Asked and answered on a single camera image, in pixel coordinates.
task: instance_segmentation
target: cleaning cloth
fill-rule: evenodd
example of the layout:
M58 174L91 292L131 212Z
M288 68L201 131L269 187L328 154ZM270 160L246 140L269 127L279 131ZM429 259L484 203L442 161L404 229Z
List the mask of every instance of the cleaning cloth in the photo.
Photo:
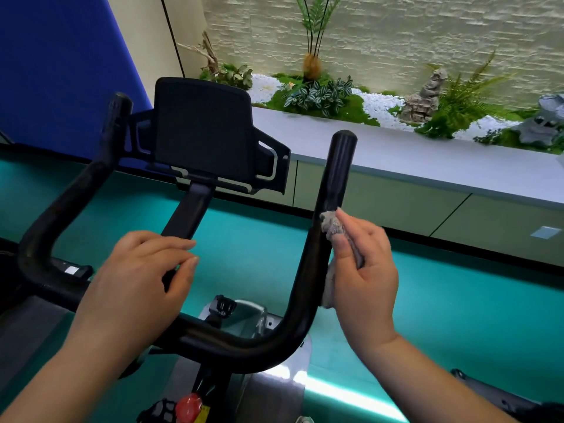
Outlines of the cleaning cloth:
M321 231L325 233L328 241L333 243L333 237L335 234L344 234L344 236L349 241L352 248L352 253L354 254L354 259L356 261L356 268L361 268L364 266L364 257L360 255L359 250L356 248L354 242L347 234L345 227L337 218L335 211L324 212L320 215L321 217ZM333 295L335 292L335 256L329 263L327 268L327 276L325 277L325 289L323 290L323 297L321 299L321 305L325 308L334 307Z

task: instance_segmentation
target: black handlebar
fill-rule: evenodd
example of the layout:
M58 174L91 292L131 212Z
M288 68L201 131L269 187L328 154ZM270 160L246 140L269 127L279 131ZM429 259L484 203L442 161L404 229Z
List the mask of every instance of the black handlebar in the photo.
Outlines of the black handlebar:
M89 282L52 266L51 251L60 234L117 167L126 137L126 125L120 119L130 113L131 101L116 95L104 124L100 155L32 224L20 242L18 265L33 292L70 311L76 311ZM180 314L155 341L156 346L231 373L267 370L292 355L306 337L323 294L331 246L321 232L319 215L342 205L356 141L349 131L333 135L288 307L273 332L264 337L240 338Z

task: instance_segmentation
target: blue wall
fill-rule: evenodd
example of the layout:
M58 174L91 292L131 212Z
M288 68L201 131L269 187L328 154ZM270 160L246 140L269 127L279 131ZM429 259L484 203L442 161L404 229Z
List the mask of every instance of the blue wall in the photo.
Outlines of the blue wall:
M0 130L92 158L111 96L151 108L107 0L0 0Z

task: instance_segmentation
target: stone wall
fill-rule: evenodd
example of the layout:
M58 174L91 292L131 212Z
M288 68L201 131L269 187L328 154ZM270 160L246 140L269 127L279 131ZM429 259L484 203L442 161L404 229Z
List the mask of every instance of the stone wall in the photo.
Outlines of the stone wall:
M300 71L306 34L296 0L202 0L218 56L257 72ZM426 63L474 70L497 49L491 74L513 78L495 99L534 104L564 89L564 0L343 0L320 57L331 75L372 91L417 91Z

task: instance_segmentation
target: turquoise floor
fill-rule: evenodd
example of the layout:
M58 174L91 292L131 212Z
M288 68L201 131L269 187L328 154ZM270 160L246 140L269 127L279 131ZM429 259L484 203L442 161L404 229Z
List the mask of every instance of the turquoise floor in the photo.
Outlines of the turquoise floor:
M80 169L75 163L0 152L0 237L19 241ZM99 267L127 231L162 230L181 196L173 185L115 174L54 254ZM222 293L282 314L307 227L305 219L214 200L195 237L201 263L183 311L198 314ZM398 240L392 248L400 275L394 318L401 334L448 370L459 368L529 398L564 402L564 292L543 286L561 279ZM68 323L41 359L56 350ZM322 422L401 421L349 348L334 311L320 310L310 333L313 381L306 413ZM172 360L151 359L116 384L92 421L134 421L158 399ZM19 383L35 370L26 369ZM337 394L353 405L332 397ZM0 406L7 401L0 398Z

